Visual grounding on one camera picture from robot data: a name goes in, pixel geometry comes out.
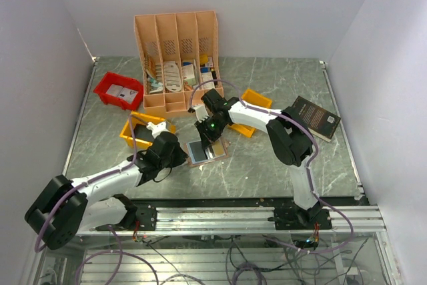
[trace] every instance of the book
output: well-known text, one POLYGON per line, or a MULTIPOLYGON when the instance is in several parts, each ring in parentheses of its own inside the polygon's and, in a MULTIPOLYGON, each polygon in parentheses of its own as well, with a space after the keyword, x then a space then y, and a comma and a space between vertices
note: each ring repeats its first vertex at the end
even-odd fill
POLYGON ((301 96, 298 96, 292 107, 299 113, 312 134, 327 142, 331 141, 341 117, 301 96))

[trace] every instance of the beige organizer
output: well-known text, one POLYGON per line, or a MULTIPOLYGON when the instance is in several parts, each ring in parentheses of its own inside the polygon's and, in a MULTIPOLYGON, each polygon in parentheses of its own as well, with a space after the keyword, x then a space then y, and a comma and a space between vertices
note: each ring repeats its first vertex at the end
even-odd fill
MULTIPOLYGON (((215 11, 195 13, 166 13, 161 15, 135 16, 135 36, 143 66, 145 113, 157 117, 171 118, 190 115, 189 98, 192 91, 182 86, 180 92, 170 93, 165 88, 164 61, 175 61, 182 77, 181 65, 186 59, 196 61, 196 77, 201 82, 200 55, 206 54, 213 59, 217 78, 220 78, 218 63, 218 22, 215 11), (161 64, 163 91, 148 94, 146 59, 161 64)), ((224 96, 222 84, 218 82, 216 90, 224 96)), ((199 89, 194 94, 193 104, 201 103, 202 95, 208 89, 199 89)))

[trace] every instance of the gray table surface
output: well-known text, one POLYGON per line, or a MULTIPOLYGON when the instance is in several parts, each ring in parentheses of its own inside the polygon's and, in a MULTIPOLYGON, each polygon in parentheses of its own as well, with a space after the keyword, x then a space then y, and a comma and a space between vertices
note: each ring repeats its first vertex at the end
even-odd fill
MULTIPOLYGON (((93 89, 105 72, 142 78, 138 57, 100 57, 81 124, 67 169, 68 178, 106 170, 127 156, 132 149, 119 137, 129 111, 104 105, 93 89)), ((250 87, 271 98, 272 108, 284 109, 301 95, 335 112, 328 83, 316 59, 220 58, 220 73, 241 88, 250 87)), ((225 86, 226 97, 236 95, 225 86)), ((181 145, 198 139, 195 117, 171 119, 181 145)), ((227 128, 223 137, 230 142, 230 156, 202 168, 181 166, 162 183, 146 183, 126 191, 130 198, 238 198, 292 196, 287 166, 274 155, 269 137, 256 131, 251 138, 227 128)), ((330 143, 316 138, 320 154, 312 164, 321 196, 359 195, 355 169, 341 127, 330 143)))

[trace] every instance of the wall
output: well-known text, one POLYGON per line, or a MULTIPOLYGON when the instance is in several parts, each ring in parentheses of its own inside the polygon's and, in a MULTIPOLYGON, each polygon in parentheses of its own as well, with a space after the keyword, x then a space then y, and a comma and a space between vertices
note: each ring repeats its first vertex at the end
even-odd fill
POLYGON ((2 284, 27 272, 24 214, 62 171, 91 65, 61 0, 0 0, 2 284))
POLYGON ((220 54, 317 57, 337 48, 364 0, 64 0, 94 55, 137 55, 133 16, 215 9, 220 54))
POLYGON ((407 284, 427 269, 427 0, 366 0, 330 60, 362 181, 407 284))

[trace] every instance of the red plastic container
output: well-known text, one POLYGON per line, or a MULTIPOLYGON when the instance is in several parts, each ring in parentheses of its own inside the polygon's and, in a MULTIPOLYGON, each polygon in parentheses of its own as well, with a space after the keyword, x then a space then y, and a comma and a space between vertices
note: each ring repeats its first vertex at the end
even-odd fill
POLYGON ((96 93, 99 98, 101 98, 101 101, 104 104, 110 103, 111 105, 119 106, 123 110, 136 110, 142 102, 144 87, 138 80, 134 78, 125 77, 108 71, 102 80, 98 83, 93 92, 96 93), (136 94, 132 103, 128 103, 126 100, 108 95, 107 90, 113 84, 137 91, 138 93, 136 94))

